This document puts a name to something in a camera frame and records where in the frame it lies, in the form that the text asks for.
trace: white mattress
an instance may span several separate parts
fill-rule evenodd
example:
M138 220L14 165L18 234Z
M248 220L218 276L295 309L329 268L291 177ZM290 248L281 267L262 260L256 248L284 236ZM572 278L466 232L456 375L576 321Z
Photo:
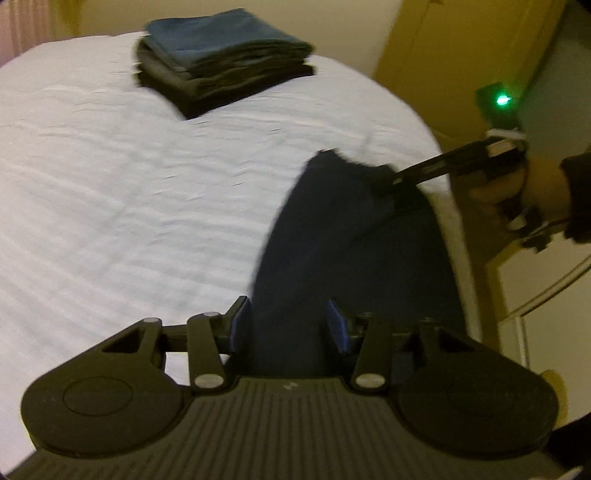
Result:
M315 77L182 121L134 85L138 36L45 44L0 69L4 472L33 451L19 405L39 375L143 317L181 323L248 293L278 209L316 151L399 168L439 153L404 102L318 56ZM478 339L448 181L423 187Z

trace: folded towel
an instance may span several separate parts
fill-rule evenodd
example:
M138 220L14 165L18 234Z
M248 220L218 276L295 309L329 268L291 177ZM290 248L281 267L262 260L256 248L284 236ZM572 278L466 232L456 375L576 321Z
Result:
M256 66L236 67L212 77L193 78L187 72L171 70L141 39L137 47L139 68L163 85L182 93L187 100L200 100L216 93L242 88L265 75L281 74L280 70L300 67L301 60L269 59Z
M170 85L152 77L148 72L143 71L141 64L139 65L139 70L140 71L137 73L138 83L143 87L150 87L166 97L174 104L174 106L176 106L187 120L196 118L215 108L237 102L238 100L242 100L246 97L262 92L263 90L267 90L270 87L287 82L288 80L314 75L314 67L300 63L299 65L294 65L258 77L239 88L223 90L213 95L209 95L204 99L194 100L183 94L177 88L171 87Z
M242 8L211 17L154 20L146 30L146 44L168 67L194 77L272 58L304 60L313 50Z

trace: curtain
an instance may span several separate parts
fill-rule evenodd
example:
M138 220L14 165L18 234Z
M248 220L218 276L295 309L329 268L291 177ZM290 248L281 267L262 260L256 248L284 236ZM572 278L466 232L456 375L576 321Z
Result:
M49 0L0 0L0 66L52 39Z

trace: blue towel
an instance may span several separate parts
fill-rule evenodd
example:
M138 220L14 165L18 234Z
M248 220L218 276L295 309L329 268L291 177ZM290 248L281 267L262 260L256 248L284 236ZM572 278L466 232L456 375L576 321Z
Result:
M303 60L312 46L239 8L211 17L163 18L146 26L146 44L176 70L246 66L269 55Z

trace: human hand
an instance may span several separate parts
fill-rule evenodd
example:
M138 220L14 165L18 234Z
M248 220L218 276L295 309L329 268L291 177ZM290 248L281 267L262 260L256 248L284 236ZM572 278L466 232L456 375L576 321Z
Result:
M536 206L544 220L560 223L570 216L569 182L559 164L551 160L528 160L522 168L470 191L485 212L499 215L497 205L521 192L524 206Z

